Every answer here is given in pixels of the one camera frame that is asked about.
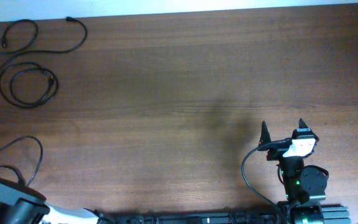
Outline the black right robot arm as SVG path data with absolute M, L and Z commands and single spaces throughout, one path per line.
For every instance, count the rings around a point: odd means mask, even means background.
M 304 160 L 314 153 L 319 137 L 300 119 L 298 128 L 289 138 L 273 141 L 266 122 L 261 124 L 259 151 L 267 153 L 268 161 L 278 162 L 278 176 L 285 189 L 285 202 L 279 204 L 283 221 L 287 223 L 322 222 L 318 210 L 326 199 L 329 172 Z

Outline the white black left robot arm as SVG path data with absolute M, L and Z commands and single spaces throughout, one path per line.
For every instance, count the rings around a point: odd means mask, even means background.
M 94 210 L 69 209 L 46 202 L 40 192 L 0 178 L 0 224 L 10 223 L 117 223 L 116 219 Z

